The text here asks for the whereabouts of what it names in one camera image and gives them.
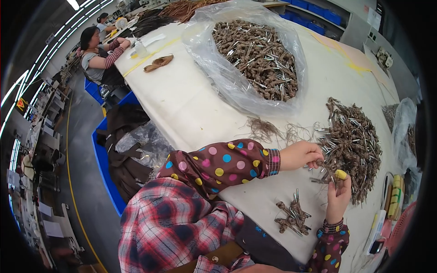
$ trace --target gray t-shirt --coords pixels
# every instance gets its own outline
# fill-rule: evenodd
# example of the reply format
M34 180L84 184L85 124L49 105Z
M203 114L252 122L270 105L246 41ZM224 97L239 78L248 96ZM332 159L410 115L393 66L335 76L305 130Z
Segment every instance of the gray t-shirt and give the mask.
M99 56L97 53L89 52L82 57L82 67L85 70L85 73L87 76L92 79L95 83L101 84L103 73L105 72L102 68L90 68L90 60L95 57Z
M105 26L105 25L102 24L102 23L98 23L98 24L97 24L97 27L98 27L99 30L100 30L100 34L99 34L100 41L103 42L103 40L104 40L105 37L106 37L106 31L105 31L105 28L107 28L107 26Z

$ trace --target dark hair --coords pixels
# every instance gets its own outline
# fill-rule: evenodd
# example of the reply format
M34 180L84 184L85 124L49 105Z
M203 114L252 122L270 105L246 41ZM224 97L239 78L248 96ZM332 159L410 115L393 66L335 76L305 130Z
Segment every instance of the dark hair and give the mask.
M99 28L96 26L92 26L89 28L85 28L82 34L80 35L80 49L87 50L89 45L88 43L91 41L91 37L93 37L96 30L99 31Z
M97 17L97 23L101 23L100 20L102 20L103 18L108 17L109 14L107 14L106 12L100 14L99 17Z

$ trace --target polka dot sleeve cover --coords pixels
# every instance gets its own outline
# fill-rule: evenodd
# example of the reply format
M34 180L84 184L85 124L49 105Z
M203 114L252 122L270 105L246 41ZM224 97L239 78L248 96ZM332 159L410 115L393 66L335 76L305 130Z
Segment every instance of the polka dot sleeve cover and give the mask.
M277 174L277 149L265 149L251 139L219 142L195 152L173 151L156 177L171 177L194 187L205 198L253 178Z
M341 222L329 225L326 220L323 228L317 231L317 243L305 272L337 273L340 270L341 255L349 245L349 229Z

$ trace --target pink fan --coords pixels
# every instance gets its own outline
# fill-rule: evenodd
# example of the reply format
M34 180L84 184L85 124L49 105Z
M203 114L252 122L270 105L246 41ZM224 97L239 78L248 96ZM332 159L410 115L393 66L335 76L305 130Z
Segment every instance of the pink fan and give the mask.
M398 247L399 242L404 236L405 230L411 220L411 217L416 208L416 201L412 202L407 209L402 213L401 217L397 221L395 228L393 229L392 235L387 239L385 246L388 248L388 254L391 256Z

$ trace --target blue crate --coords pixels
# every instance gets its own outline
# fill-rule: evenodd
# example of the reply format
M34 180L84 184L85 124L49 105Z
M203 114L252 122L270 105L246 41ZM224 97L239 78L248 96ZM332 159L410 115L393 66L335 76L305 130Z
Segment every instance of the blue crate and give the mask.
M291 0L291 4L306 10L308 9L308 2L304 0Z
M315 14L318 14L320 16L323 16L325 14L325 9L316 5L313 5L311 3L308 4L308 10L314 12Z
M285 14L280 14L279 16L281 16L284 19L290 20L290 14L287 12Z
M308 24L311 23L310 20L298 16L295 16L293 18L293 22L298 23L299 25L304 26L306 28L308 27Z
M100 90L102 89L100 86L97 89L97 84L90 82L85 78L85 83L83 88L95 99L97 100L100 105L103 105L104 101L102 99L102 96L100 95Z
M341 17L330 10L325 10L323 17L325 17L328 21L331 21L336 25L340 25L341 23Z
M320 26L318 26L318 25L316 25L316 24L309 23L308 24L308 28L311 29L311 30L314 30L315 32L317 32L317 33L319 33L321 35L325 35L325 29L320 27Z
M119 103L123 104L139 104L138 99L135 97L134 93L131 91L127 94ZM97 126L96 129L106 130L108 128L108 121L106 117ZM118 215L121 216L123 210L126 207L126 203L123 201L120 193L117 190L117 186L112 182L111 176L108 170L108 153L106 148L97 144L97 132L91 134L91 140L93 142L94 154L96 156L97 165L99 166L100 175L102 176L103 184L105 185L106 191L111 198L112 204L115 207Z

